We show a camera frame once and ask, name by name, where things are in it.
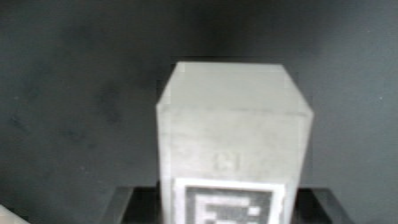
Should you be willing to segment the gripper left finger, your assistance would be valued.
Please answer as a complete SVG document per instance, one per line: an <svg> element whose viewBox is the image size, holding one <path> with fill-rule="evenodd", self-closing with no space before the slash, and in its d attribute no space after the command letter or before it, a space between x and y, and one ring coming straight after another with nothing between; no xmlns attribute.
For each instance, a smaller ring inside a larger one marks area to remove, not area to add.
<svg viewBox="0 0 398 224"><path fill-rule="evenodd" d="M115 188L99 224L159 224L159 195L154 187Z"/></svg>

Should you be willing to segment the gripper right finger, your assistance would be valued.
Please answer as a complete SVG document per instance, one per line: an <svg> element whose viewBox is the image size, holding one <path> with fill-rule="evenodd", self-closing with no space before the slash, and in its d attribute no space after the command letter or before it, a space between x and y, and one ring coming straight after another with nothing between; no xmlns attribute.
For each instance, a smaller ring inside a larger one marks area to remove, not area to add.
<svg viewBox="0 0 398 224"><path fill-rule="evenodd" d="M328 188L300 188L291 224L355 224Z"/></svg>

